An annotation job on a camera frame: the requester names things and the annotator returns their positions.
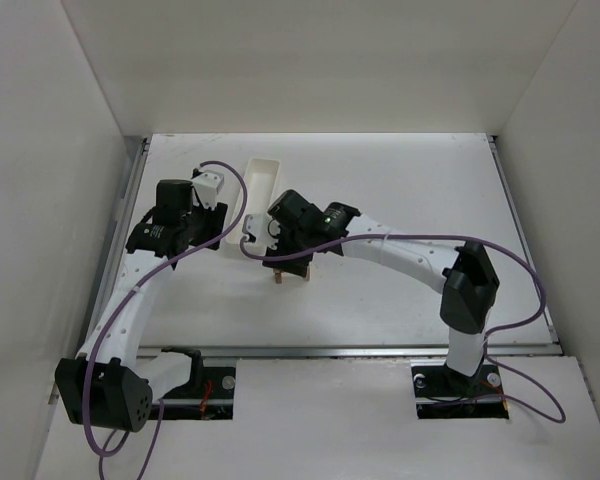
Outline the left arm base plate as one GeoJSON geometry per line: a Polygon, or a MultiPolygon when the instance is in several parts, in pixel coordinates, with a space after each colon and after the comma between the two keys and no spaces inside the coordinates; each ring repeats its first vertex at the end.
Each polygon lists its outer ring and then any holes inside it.
{"type": "Polygon", "coordinates": [[[188,382],[164,396],[163,420],[232,420],[236,383],[235,364],[205,366],[200,384],[188,382]]]}

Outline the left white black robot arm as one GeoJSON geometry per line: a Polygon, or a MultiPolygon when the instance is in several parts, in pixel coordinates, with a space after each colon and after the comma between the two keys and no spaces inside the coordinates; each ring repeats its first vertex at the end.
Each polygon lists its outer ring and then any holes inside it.
{"type": "Polygon", "coordinates": [[[219,247],[227,206],[217,196],[224,177],[196,171],[190,180],[161,180],[154,206],[135,225],[122,268],[98,324],[74,359],[55,370],[69,420],[139,431],[153,404],[172,390],[201,381],[199,351],[167,347],[139,364],[137,353],[154,304],[164,293],[175,257],[190,247],[219,247]]]}

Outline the white plastic tray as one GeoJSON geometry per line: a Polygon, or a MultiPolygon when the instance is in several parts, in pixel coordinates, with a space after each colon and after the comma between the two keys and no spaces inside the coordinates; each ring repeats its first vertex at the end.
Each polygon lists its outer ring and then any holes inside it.
{"type": "Polygon", "coordinates": [[[234,251],[239,250],[242,238],[244,217],[249,214],[264,214],[280,191],[282,164],[279,160],[252,157],[246,165],[243,179],[247,186],[247,204],[242,215],[239,211],[243,201],[241,188],[232,212],[231,220],[240,218],[239,225],[225,238],[226,245],[234,251]]]}

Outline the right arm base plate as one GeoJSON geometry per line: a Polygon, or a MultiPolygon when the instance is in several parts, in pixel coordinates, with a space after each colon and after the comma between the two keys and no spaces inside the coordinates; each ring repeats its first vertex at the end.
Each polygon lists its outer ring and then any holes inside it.
{"type": "Polygon", "coordinates": [[[483,364],[472,377],[446,365],[412,365],[416,414],[420,420],[508,419],[499,368],[483,364]]]}

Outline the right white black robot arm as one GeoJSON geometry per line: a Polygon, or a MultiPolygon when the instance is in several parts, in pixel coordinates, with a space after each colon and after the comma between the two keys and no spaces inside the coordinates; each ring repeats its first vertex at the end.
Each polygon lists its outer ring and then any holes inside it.
{"type": "Polygon", "coordinates": [[[324,210],[287,190],[264,215],[267,253],[284,256],[330,241],[325,253],[366,260],[405,274],[441,295],[440,317],[449,328],[446,375],[473,381],[484,361],[485,327],[500,286],[485,248],[466,240],[450,247],[431,240],[400,240],[400,233],[339,202],[324,210]]]}

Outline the long light wood block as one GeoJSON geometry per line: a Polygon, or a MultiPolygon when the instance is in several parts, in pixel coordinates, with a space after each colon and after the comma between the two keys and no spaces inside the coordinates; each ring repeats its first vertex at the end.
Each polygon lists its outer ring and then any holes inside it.
{"type": "Polygon", "coordinates": [[[303,266],[303,265],[291,265],[291,266],[278,265],[277,267],[275,267],[273,269],[273,271],[274,271],[274,273],[281,272],[282,275],[288,274],[288,275],[294,275],[294,276],[303,278],[307,272],[310,272],[310,267],[303,266]]]}

